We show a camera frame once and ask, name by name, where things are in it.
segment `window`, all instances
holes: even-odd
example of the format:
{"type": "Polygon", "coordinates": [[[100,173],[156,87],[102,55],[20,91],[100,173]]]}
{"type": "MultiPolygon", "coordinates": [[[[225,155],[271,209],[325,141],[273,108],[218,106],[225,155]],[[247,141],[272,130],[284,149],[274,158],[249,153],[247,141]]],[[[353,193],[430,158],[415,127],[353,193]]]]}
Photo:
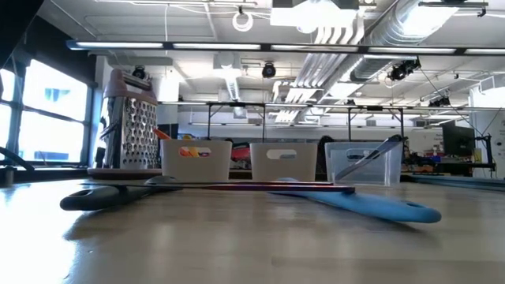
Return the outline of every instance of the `window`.
{"type": "Polygon", "coordinates": [[[7,70],[0,70],[0,75],[2,75],[2,83],[3,83],[3,95],[2,99],[5,101],[12,101],[14,96],[14,84],[15,76],[14,73],[7,70]]]}
{"type": "MultiPolygon", "coordinates": [[[[0,146],[5,147],[9,139],[10,126],[10,107],[0,105],[0,146]]],[[[4,159],[4,155],[0,154],[0,160],[4,159]]]]}
{"type": "Polygon", "coordinates": [[[86,84],[36,60],[26,69],[25,106],[83,121],[87,95],[86,84]]]}
{"type": "Polygon", "coordinates": [[[24,111],[18,155],[27,161],[80,162],[84,126],[24,111]]]}

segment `table surface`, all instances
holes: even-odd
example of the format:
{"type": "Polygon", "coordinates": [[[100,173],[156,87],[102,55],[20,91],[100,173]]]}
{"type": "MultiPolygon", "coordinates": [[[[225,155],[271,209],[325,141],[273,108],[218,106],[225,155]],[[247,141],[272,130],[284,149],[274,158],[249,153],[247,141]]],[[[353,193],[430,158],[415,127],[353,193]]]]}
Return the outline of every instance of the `table surface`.
{"type": "Polygon", "coordinates": [[[385,222],[264,192],[186,189],[63,211],[81,181],[0,189],[0,283],[504,283],[505,195],[361,189],[441,211],[385,222]]]}

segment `desk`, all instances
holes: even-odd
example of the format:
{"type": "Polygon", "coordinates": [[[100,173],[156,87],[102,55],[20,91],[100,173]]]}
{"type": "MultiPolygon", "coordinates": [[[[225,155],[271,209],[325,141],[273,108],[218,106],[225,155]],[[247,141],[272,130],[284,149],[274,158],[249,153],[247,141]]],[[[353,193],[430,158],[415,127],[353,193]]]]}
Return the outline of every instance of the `desk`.
{"type": "Polygon", "coordinates": [[[0,189],[0,283],[503,283],[505,195],[359,189],[427,204],[399,224],[264,192],[185,190],[62,211],[82,181],[0,189]]]}

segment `window frame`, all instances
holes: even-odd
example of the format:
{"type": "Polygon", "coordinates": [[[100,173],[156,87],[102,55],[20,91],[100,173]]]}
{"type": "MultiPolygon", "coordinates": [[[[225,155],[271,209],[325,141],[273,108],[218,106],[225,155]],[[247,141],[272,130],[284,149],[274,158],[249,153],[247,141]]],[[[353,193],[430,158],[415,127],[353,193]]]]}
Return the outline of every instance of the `window frame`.
{"type": "MultiPolygon", "coordinates": [[[[80,150],[80,162],[54,162],[54,161],[27,161],[27,163],[33,165],[33,166],[88,166],[89,164],[89,156],[90,156],[90,145],[92,145],[92,137],[91,137],[91,128],[92,128],[92,109],[93,109],[93,95],[95,93],[95,85],[90,84],[89,82],[85,82],[82,80],[79,80],[79,78],[73,77],[69,75],[68,73],[65,73],[64,71],[55,68],[50,64],[49,62],[39,60],[37,58],[29,58],[28,63],[24,64],[23,62],[18,62],[13,60],[11,58],[9,62],[4,66],[3,69],[6,69],[10,72],[13,72],[16,80],[16,83],[14,85],[14,94],[13,94],[13,99],[12,101],[5,101],[3,99],[0,99],[0,104],[6,105],[10,107],[11,112],[10,112],[10,122],[9,122],[9,136],[7,138],[7,145],[6,148],[7,150],[10,150],[14,153],[19,152],[19,135],[20,135],[20,129],[21,129],[21,117],[23,114],[23,111],[30,111],[30,112],[35,112],[37,114],[47,116],[50,118],[55,118],[58,120],[63,120],[63,121],[71,121],[71,122],[77,122],[83,125],[84,128],[84,133],[83,133],[83,141],[82,141],[82,148],[80,150]],[[47,110],[41,110],[37,109],[35,107],[31,106],[25,106],[23,104],[23,94],[24,94],[24,83],[26,81],[26,69],[29,67],[30,63],[32,60],[38,61],[44,65],[47,65],[48,67],[55,69],[59,72],[64,73],[65,75],[72,77],[75,80],[78,80],[88,86],[88,93],[86,96],[86,109],[85,109],[85,116],[83,121],[79,121],[74,118],[67,117],[65,115],[61,114],[56,114],[52,113],[47,110]]],[[[0,165],[6,166],[6,165],[15,165],[12,161],[8,159],[2,159],[0,160],[0,165]]]]}

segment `white plastic bin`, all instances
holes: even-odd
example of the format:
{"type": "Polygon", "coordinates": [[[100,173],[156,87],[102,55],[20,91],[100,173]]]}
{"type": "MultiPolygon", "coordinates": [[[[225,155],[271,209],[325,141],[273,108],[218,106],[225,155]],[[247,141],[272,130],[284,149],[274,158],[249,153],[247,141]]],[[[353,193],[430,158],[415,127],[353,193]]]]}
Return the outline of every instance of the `white plastic bin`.
{"type": "Polygon", "coordinates": [[[161,140],[163,175],[180,182],[228,182],[231,146],[228,141],[161,140]],[[200,155],[184,156],[182,149],[200,155]]]}
{"type": "MultiPolygon", "coordinates": [[[[381,145],[380,142],[334,142],[325,144],[328,180],[333,181],[334,175],[370,154],[379,145],[381,145]]],[[[402,149],[403,146],[400,144],[387,154],[381,155],[361,169],[344,177],[339,183],[397,186],[402,172],[402,149]]]]}
{"type": "Polygon", "coordinates": [[[251,143],[254,181],[275,181],[278,178],[314,181],[316,160],[317,144],[251,143]]]}

